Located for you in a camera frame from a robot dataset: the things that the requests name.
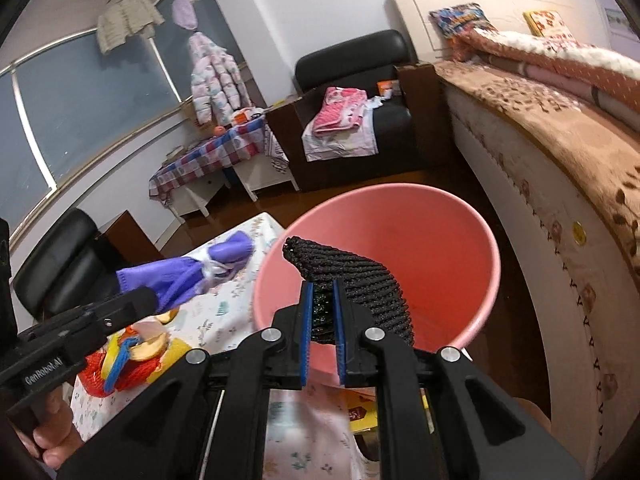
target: white tablecloth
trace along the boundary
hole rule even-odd
[[[237,347],[255,331],[255,279],[265,254],[283,232],[270,215],[261,213],[187,256],[205,251],[237,230],[254,241],[254,254],[247,266],[231,282],[185,303],[167,325],[172,335],[212,354]],[[89,396],[77,380],[71,408],[82,438],[94,435],[143,389],[140,386],[99,399]],[[340,390],[309,384],[302,392],[271,392],[263,478],[360,480],[378,476],[378,463],[365,459],[356,446]]]

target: pink plastic basin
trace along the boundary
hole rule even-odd
[[[498,291],[500,255],[484,219],[458,197],[419,184],[381,184],[339,195],[308,211],[271,247],[258,273],[254,316],[271,325],[295,304],[302,279],[282,256],[297,235],[382,263],[398,280],[414,324],[415,347],[466,346]],[[312,343],[310,378],[337,385],[335,346]]]

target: yellow pillow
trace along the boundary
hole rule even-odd
[[[529,10],[522,15],[534,36],[574,40],[557,10]]]

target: puffer jacket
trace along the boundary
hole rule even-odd
[[[189,38],[189,53],[193,62],[191,95],[198,122],[210,123],[213,114],[221,126],[231,124],[235,110],[252,106],[233,56],[201,32]]]

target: silver screw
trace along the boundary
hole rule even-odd
[[[207,353],[200,348],[194,348],[187,352],[187,362],[190,365],[199,365],[204,359],[207,358]]]
[[[380,341],[385,337],[385,331],[377,326],[372,326],[364,331],[364,337],[372,341]]]
[[[262,334],[260,334],[260,336],[265,341],[273,343],[274,341],[277,341],[278,339],[280,339],[282,337],[282,332],[280,330],[278,330],[277,328],[273,328],[273,327],[265,328],[262,331]]]
[[[440,350],[440,357],[442,357],[445,361],[455,363],[458,359],[460,359],[460,350],[458,350],[457,348],[453,348],[453,346],[446,346],[442,350]]]

